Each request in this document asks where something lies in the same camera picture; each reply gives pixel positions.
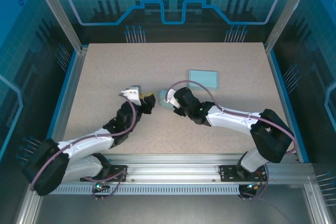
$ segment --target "speckled table surface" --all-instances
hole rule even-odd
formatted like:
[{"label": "speckled table surface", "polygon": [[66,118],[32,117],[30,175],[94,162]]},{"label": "speckled table surface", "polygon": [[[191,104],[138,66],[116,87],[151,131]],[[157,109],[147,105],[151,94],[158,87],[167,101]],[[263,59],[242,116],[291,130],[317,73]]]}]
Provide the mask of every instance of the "speckled table surface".
[{"label": "speckled table surface", "polygon": [[[218,71],[217,101],[230,109],[285,116],[262,43],[90,44],[68,120],[65,140],[101,128],[116,115],[131,85],[158,98],[162,89],[188,79],[190,69]],[[210,98],[193,91],[200,101]],[[243,153],[255,147],[251,136],[223,127],[197,125],[156,103],[129,138],[105,153]]]}]

